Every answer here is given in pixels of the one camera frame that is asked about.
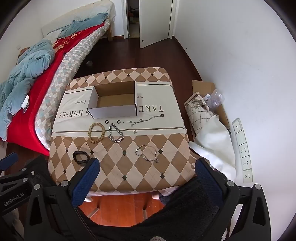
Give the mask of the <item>black smart band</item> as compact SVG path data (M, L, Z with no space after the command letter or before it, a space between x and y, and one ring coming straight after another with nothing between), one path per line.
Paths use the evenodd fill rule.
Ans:
M90 160L89 155L85 151L74 151L72 153L73 160L81 166L84 166Z

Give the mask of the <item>white cardboard box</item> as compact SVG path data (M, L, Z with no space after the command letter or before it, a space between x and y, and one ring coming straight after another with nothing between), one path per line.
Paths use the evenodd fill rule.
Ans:
M137 83L126 81L93 86L87 110L93 119L137 116Z

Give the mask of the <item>white power strip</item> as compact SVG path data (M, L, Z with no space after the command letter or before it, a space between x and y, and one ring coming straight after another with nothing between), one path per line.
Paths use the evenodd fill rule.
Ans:
M251 159L250 159L245 132L244 132L240 118L237 118L236 120L234 120L232 125L234 129L235 137L236 137L236 142L238 145L243 182L251 183L253 182Z

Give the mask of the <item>red blanket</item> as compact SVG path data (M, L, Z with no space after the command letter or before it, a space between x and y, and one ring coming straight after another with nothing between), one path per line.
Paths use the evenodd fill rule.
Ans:
M103 22L86 30L74 34L73 37L66 37L58 41L57 53L49 68L37 78L29 91L29 107L26 112L18 111L13 114L12 122L8 126L7 142L14 143L24 148L49 155L49 150L41 143L35 131L35 119L37 112L45 98L45 95L53 81L54 75L60 66L64 56L87 36L93 36L99 30L105 33L109 28L109 21Z

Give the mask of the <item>white cloth bag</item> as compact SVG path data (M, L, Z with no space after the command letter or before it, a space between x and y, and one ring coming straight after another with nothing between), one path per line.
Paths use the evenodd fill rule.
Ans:
M207 159L210 165L222 172L227 179L235 180L235 154L227 128L218 116L206 122L189 147L199 156Z

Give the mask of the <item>white small box on bed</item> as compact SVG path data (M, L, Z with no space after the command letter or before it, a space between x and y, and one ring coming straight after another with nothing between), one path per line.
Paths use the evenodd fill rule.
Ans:
M26 109L28 105L29 105L29 96L27 95L21 105L21 108Z

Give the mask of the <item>bed with patterned mattress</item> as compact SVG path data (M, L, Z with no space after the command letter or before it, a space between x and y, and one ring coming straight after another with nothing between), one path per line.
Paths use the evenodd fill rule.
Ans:
M80 65L90 53L94 45L105 34L111 34L111 23L115 18L116 10L115 5L111 1L96 1L77 9L74 9L65 15L62 15L55 20L51 21L48 25L42 28L43 36L48 33L70 25L73 20L83 21L87 18L92 18L98 13L108 13L105 21L109 21L108 30L103 33L99 30L93 36L87 36L85 40L79 42L73 49L71 49L63 58L60 66L58 67L53 81L45 95L44 100L37 112L35 119L35 131L41 143L49 150L51 134L57 110L60 105L62 96L66 90L67 85L77 73ZM52 44L55 54L57 53L58 46L56 45L59 40L57 39Z

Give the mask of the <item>patterned fabric bag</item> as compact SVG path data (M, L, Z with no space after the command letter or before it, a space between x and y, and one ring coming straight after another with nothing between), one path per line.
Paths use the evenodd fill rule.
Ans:
M215 116L199 92L195 92L184 103L184 107L195 135L200 132L211 117Z

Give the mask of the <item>clear plastic bag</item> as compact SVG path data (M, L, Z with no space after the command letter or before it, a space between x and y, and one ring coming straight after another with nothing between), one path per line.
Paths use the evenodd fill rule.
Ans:
M222 105L224 100L224 95L218 89L215 89L210 95L208 95L206 103L210 109L215 110Z

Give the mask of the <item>diamond pattern table cloth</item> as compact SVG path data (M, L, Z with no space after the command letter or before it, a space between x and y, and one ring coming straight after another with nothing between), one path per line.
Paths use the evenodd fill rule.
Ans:
M93 119L87 110L92 87L126 81L137 83L137 116ZM74 151L85 151L100 162L93 195L167 194L195 174L174 88L160 67L113 70L71 80L52 130L48 169L55 182L70 180L82 170L73 160Z

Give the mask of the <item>light blue duvet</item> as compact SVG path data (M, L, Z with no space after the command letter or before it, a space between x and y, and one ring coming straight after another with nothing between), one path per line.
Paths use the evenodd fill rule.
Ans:
M8 127L22 108L32 85L46 71L55 58L50 40L41 40L27 49L10 71L6 81L1 83L1 139L7 140Z

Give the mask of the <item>flat brown cardboard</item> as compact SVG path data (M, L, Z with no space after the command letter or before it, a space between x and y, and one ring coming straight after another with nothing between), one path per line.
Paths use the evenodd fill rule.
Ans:
M199 80L192 80L192 88L193 92L199 92L199 94L201 95L201 97L203 97L203 99L205 99L205 101L207 101L210 98L211 94L216 90L214 83ZM224 126L229 130L230 124L227 119L223 105L219 105L214 112L219 116L219 120L222 122L222 124L224 124Z

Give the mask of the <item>white pillow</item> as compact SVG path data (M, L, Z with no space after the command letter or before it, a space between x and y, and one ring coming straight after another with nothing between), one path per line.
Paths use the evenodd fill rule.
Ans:
M53 32L50 32L43 38L43 40L49 40L51 41L52 44L54 44L61 32L62 32L62 29L58 29Z

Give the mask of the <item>blue pillow blanket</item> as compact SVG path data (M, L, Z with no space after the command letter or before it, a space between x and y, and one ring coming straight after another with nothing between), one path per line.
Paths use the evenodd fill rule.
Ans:
M58 35L58 39L65 38L74 33L80 32L82 30L86 30L88 28L101 25L108 17L108 13L98 13L92 18L87 18L83 21L75 21L73 20L70 25L67 25L62 28L62 31Z

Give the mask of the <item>white door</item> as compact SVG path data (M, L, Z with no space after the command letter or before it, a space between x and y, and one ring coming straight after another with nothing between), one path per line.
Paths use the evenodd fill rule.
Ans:
M171 10L170 0L139 1L139 38L140 48L168 39Z

